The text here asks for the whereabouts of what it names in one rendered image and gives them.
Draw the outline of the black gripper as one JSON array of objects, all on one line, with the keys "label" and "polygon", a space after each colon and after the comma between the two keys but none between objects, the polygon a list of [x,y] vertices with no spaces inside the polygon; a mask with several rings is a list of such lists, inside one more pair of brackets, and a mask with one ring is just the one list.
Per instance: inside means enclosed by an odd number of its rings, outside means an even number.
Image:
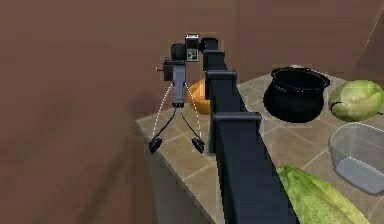
[{"label": "black gripper", "polygon": [[174,118],[174,116],[171,116],[169,120],[166,122],[166,124],[160,129],[160,131],[159,132],[156,131],[159,116],[161,114],[161,111],[165,104],[165,100],[167,99],[169,93],[173,89],[172,105],[175,108],[182,108],[185,102],[184,100],[184,87],[185,87],[187,95],[192,100],[192,106],[195,111],[196,119],[197,119],[198,131],[195,131],[195,129],[190,125],[190,123],[185,118],[184,114],[181,114],[181,117],[194,135],[194,137],[191,139],[193,146],[200,154],[202,154],[205,149],[205,143],[201,138],[202,132],[201,132],[200,119],[199,119],[197,107],[193,99],[192,93],[190,91],[190,88],[185,83],[186,82],[186,48],[183,43],[174,43],[171,45],[170,51],[171,51],[171,56],[166,57],[164,59],[162,68],[156,69],[157,72],[162,72],[164,74],[163,79],[165,81],[171,81],[172,85],[168,87],[161,101],[159,110],[157,112],[154,126],[153,126],[153,131],[152,131],[152,139],[148,143],[149,150],[151,153],[155,153],[160,148],[162,144],[162,139],[160,135],[167,128],[167,126],[170,124],[170,122]]}]

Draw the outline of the beige tiled kitchen counter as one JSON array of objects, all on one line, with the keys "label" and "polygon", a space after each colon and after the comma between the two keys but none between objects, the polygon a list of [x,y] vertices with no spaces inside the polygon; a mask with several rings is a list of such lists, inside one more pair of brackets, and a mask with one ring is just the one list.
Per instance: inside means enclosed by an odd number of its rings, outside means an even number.
[{"label": "beige tiled kitchen counter", "polygon": [[[289,124],[272,117],[262,97],[271,81],[259,76],[238,85],[246,106],[261,113],[263,140],[275,164],[290,164],[314,174],[347,197],[371,224],[384,224],[384,195],[366,193],[339,177],[328,149],[330,135],[344,123],[324,109],[315,120]],[[163,143],[147,155],[159,224],[225,224],[214,156],[193,147],[190,127],[201,126],[208,137],[209,118],[184,107],[183,122],[177,116],[162,134]]]}]

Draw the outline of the black round pot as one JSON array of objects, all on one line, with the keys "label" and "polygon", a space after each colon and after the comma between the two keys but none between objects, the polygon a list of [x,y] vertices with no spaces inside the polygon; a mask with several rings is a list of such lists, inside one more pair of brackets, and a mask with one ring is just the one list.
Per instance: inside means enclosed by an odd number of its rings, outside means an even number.
[{"label": "black round pot", "polygon": [[324,90],[330,80],[309,68],[283,67],[271,72],[264,92],[265,109],[275,118],[290,123],[307,123],[324,107]]}]

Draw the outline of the green leafy lettuce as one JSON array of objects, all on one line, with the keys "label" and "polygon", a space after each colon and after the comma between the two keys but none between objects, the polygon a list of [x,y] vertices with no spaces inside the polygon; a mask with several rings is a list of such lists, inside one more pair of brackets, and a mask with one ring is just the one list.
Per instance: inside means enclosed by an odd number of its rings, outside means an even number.
[{"label": "green leafy lettuce", "polygon": [[329,182],[299,168],[276,169],[300,224],[370,224],[364,214]]}]

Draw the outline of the green round cabbage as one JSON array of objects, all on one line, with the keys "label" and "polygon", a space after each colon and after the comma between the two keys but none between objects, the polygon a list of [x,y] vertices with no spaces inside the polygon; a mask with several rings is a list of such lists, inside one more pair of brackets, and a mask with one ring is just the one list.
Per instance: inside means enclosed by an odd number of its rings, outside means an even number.
[{"label": "green round cabbage", "polygon": [[370,80],[354,80],[339,85],[329,96],[330,112],[339,120],[358,122],[380,113],[384,90]]}]

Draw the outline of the clear grey glass bowl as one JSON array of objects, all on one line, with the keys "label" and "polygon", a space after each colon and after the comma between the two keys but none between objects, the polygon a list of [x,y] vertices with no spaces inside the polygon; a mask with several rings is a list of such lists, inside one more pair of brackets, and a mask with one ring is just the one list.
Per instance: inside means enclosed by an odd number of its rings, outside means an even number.
[{"label": "clear grey glass bowl", "polygon": [[384,130],[347,123],[329,137],[334,171],[366,193],[384,194]]}]

